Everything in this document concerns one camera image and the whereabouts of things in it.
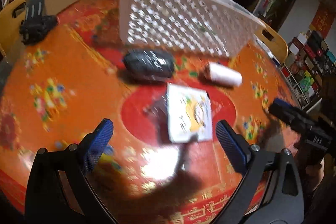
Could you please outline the person's right hand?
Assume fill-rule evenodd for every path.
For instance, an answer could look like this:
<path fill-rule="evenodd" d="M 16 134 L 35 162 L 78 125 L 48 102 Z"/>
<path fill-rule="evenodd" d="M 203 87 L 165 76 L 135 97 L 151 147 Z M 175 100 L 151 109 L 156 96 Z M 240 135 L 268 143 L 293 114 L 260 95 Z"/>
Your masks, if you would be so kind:
<path fill-rule="evenodd" d="M 305 164 L 304 160 L 300 159 L 298 156 L 298 151 L 300 150 L 299 140 L 301 139 L 301 135 L 293 130 L 289 130 L 289 132 L 291 134 L 295 134 L 295 142 L 292 146 L 295 150 L 294 160 L 298 166 L 302 189 L 307 193 L 312 193 L 318 188 L 324 177 L 325 159 L 323 158 L 315 165 Z"/>

